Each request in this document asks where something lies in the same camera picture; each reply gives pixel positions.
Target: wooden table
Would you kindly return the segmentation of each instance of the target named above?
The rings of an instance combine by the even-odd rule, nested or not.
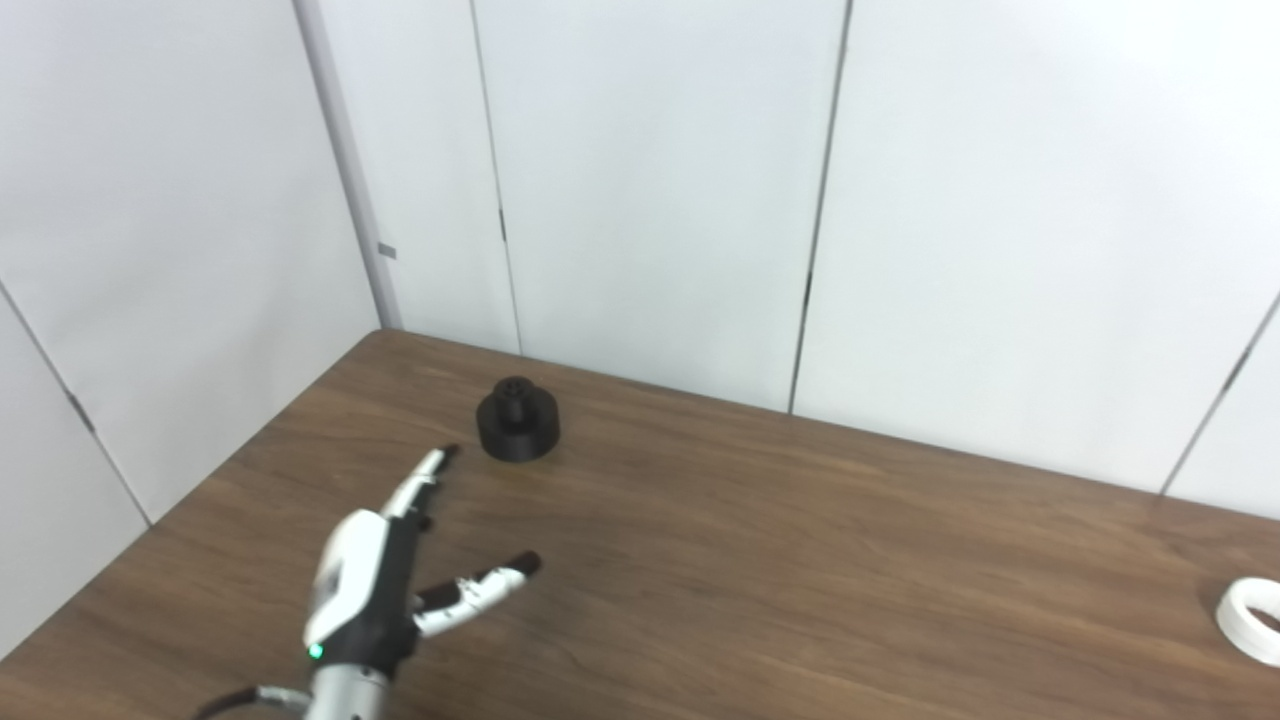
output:
[[[527,465],[475,441],[513,373],[563,413]],[[1280,717],[1280,670],[1211,615],[1233,578],[1280,575],[1280,523],[394,332],[0,664],[0,717],[174,720],[305,685],[329,530],[448,442],[419,584],[547,564],[424,643],[390,717]]]

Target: white tape roll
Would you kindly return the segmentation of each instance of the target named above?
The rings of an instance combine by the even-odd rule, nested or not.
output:
[[[1217,603],[1217,626],[1240,652],[1280,667],[1280,633],[1258,620],[1249,610],[1280,619],[1280,583],[1262,578],[1240,578],[1226,588]]]

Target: robotic hand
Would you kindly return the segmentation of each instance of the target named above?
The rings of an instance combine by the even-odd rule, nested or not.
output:
[[[356,510],[329,536],[312,587],[303,644],[312,660],[311,694],[257,687],[204,706],[205,720],[238,705],[264,703],[306,720],[379,720],[396,669],[419,638],[449,630],[524,585],[541,560],[525,552],[497,568],[413,596],[408,583],[426,506],[456,448],[433,450],[396,488],[380,514]]]

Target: black cylindrical object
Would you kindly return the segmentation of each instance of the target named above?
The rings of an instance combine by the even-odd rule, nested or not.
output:
[[[559,442],[556,398],[518,375],[498,380],[476,407],[480,446],[507,462],[525,462],[550,452]]]

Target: white wall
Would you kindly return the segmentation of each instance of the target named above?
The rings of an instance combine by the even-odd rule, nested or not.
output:
[[[1276,37],[858,0],[796,413],[1158,489],[1277,291]]]
[[[0,657],[146,523],[0,295]]]
[[[1280,272],[1276,273],[1280,284]],[[1272,316],[1169,495],[1280,519],[1280,320]]]
[[[526,355],[785,410],[842,0],[476,0]]]
[[[467,0],[300,0],[393,327],[518,352]]]
[[[376,327],[284,0],[0,5],[0,278],[154,519]]]

